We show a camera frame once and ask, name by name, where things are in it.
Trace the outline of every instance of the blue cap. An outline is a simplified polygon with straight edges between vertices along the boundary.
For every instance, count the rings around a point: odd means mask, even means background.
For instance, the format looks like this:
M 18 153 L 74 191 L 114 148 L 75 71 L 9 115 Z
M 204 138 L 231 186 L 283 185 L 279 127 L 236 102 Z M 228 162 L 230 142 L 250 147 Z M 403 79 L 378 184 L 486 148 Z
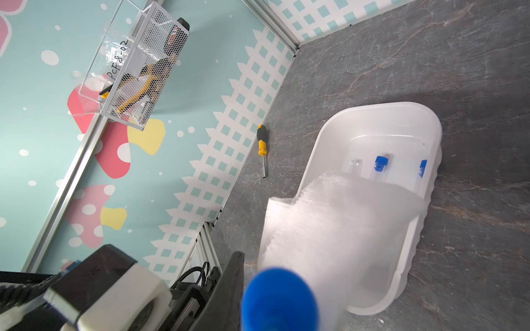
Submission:
M 296 274 L 282 268 L 260 272 L 243 296 L 243 331 L 316 331 L 315 297 Z
M 425 167 L 427 166 L 427 160 L 422 160 L 420 163 L 420 177 L 423 178 L 423 173 L 425 172 Z
M 375 158 L 375 171 L 381 172 L 385 170 L 386 165 L 388 164 L 388 158 L 384 156 L 378 156 Z

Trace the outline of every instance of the stone countertop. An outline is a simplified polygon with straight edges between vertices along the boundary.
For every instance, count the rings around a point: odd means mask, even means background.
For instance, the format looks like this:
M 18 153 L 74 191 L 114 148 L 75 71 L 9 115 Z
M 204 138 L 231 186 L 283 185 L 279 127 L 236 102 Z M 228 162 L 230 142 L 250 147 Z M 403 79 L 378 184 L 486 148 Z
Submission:
M 271 196 L 293 197 L 337 112 L 414 101 L 443 127 L 442 163 L 407 287 L 342 330 L 528 330 L 530 7 L 526 0 L 417 0 L 301 47 L 212 233 L 222 264 L 256 273 Z

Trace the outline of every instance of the white mesh basket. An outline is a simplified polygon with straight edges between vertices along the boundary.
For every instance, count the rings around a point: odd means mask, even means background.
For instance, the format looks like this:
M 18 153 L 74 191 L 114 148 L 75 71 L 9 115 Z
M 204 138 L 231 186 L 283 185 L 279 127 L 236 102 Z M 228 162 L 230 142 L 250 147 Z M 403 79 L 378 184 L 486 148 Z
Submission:
M 93 93 L 83 93 L 83 86 L 87 78 L 97 79 L 102 82 L 97 100 L 102 105 L 101 114 L 143 130 L 188 39 L 189 26 L 153 2 L 138 11 L 127 36 L 115 30 L 105 33 L 100 46 L 103 51 L 99 52 L 103 57 L 97 61 L 101 56 L 96 54 L 79 92 L 94 100 Z

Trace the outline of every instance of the mushroom wallpaper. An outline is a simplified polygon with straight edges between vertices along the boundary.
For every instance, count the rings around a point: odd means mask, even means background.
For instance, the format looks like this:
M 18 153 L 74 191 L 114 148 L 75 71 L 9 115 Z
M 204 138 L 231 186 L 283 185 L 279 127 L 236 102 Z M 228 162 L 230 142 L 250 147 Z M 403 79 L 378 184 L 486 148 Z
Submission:
M 104 86 L 91 77 L 80 84 L 94 54 L 106 51 L 98 45 L 119 0 L 27 0 L 17 14 L 4 3 L 0 250 L 10 254 L 0 255 L 0 270 L 20 271 L 98 111 L 91 99 Z M 130 31 L 137 15 L 126 5 L 118 31 Z M 190 24 L 189 39 L 144 131 L 108 123 L 39 272 L 113 244 L 174 281 L 253 152 L 293 52 L 241 0 L 166 0 L 164 8 Z M 112 26 L 106 38 L 127 38 Z

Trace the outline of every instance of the white plastic basin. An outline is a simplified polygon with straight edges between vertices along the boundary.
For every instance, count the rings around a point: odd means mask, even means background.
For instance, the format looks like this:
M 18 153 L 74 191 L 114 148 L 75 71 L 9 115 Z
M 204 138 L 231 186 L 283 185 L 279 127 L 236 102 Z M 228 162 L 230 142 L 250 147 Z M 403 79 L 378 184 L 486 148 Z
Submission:
M 424 105 L 395 102 L 345 109 L 320 130 L 298 193 L 323 173 L 347 172 L 353 159 L 363 160 L 360 176 L 369 178 L 375 158 L 388 153 L 393 157 L 384 181 L 416 191 L 429 203 L 441 161 L 440 142 L 440 120 Z M 427 166 L 417 186 L 419 165 L 424 159 Z M 348 311 L 376 314 L 401 295 L 425 216 L 411 220 L 391 242 L 380 247 L 355 289 Z

